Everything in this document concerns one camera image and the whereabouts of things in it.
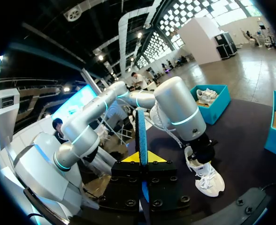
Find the white sneaker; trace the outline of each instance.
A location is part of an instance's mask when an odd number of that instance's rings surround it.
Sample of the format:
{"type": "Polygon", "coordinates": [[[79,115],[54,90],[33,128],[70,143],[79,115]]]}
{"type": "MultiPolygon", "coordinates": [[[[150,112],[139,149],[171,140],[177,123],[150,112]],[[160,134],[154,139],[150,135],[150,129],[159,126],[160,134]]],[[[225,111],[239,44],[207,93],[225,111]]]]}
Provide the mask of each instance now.
{"type": "Polygon", "coordinates": [[[197,90],[197,97],[199,99],[200,104],[211,105],[215,99],[217,98],[217,93],[214,90],[206,89],[206,90],[197,90]]]}
{"type": "Polygon", "coordinates": [[[191,146],[185,148],[185,159],[189,170],[195,171],[195,176],[200,179],[195,180],[196,188],[209,197],[217,197],[220,191],[224,191],[225,184],[221,175],[211,166],[210,163],[201,164],[196,160],[187,158],[193,154],[191,146]]]}

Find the white robotic arm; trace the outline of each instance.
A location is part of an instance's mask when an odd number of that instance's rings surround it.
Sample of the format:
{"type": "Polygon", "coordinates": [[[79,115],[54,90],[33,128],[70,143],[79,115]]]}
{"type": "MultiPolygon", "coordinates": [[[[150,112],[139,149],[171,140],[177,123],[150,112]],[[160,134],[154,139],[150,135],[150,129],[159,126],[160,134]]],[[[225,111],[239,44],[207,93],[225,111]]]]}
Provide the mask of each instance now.
{"type": "Polygon", "coordinates": [[[130,105],[148,109],[153,108],[157,101],[160,111],[166,114],[185,141],[195,140],[205,132],[206,124],[199,108],[180,77],[165,81],[154,93],[144,90],[128,92],[124,82],[116,82],[63,124],[62,132],[72,147],[60,148],[54,153],[55,164],[60,170],[68,171],[74,163],[98,147],[99,137],[89,123],[102,115],[118,98],[130,105]]]}

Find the black hair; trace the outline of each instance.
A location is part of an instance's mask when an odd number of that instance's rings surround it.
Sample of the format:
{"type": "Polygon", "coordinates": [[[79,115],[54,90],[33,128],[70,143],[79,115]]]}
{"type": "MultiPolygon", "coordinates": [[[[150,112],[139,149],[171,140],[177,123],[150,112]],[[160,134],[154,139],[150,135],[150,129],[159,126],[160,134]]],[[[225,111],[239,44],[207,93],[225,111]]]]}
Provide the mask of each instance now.
{"type": "Polygon", "coordinates": [[[58,125],[58,123],[63,124],[63,121],[60,118],[56,118],[53,120],[53,128],[56,130],[56,127],[58,125]]]}

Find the yellow triangle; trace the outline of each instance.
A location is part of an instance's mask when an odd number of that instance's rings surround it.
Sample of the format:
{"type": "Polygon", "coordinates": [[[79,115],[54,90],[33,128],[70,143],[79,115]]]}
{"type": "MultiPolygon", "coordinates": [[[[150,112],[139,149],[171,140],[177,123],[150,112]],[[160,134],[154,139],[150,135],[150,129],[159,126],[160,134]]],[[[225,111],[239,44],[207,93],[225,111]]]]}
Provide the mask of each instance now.
{"type": "MultiPolygon", "coordinates": [[[[149,163],[152,163],[153,161],[157,161],[157,162],[166,162],[165,159],[157,156],[156,154],[152,153],[151,151],[147,151],[147,158],[148,158],[148,162],[149,163]]],[[[139,152],[136,152],[134,153],[133,155],[125,158],[123,160],[123,162],[131,162],[131,161],[134,161],[136,163],[139,163],[140,160],[139,160],[139,152]]]]}

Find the display screen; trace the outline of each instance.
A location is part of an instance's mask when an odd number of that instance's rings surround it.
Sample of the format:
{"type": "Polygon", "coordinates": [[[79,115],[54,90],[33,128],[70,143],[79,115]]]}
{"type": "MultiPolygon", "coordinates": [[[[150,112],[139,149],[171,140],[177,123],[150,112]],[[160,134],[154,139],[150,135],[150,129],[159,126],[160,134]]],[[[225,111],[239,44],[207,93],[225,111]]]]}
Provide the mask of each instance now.
{"type": "Polygon", "coordinates": [[[72,114],[81,111],[83,107],[96,97],[96,93],[90,85],[84,86],[70,99],[68,99],[55,113],[52,119],[60,118],[63,123],[67,121],[68,117],[72,114]]]}

